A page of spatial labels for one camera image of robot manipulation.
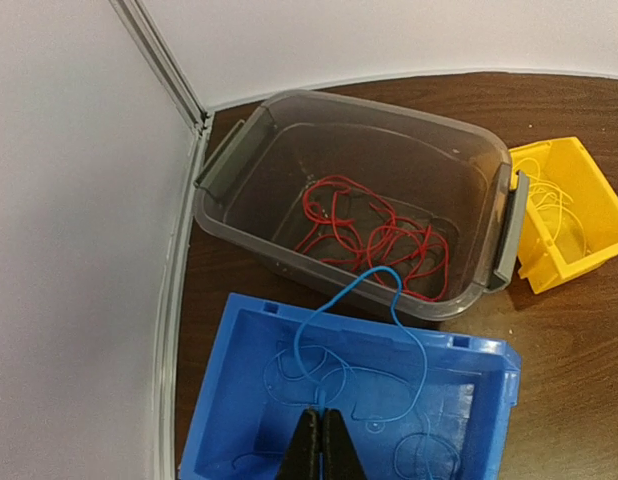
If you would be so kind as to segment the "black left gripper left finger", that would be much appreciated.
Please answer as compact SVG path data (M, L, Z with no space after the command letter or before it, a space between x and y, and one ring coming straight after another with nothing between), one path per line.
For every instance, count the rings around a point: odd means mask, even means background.
M321 478L322 423L318 411L305 409L277 471L278 480Z

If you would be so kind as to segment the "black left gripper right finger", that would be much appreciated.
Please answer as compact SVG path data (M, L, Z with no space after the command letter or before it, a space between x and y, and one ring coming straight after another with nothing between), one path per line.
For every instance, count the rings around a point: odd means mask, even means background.
M321 478L326 480L366 480L342 413L326 409L321 421Z

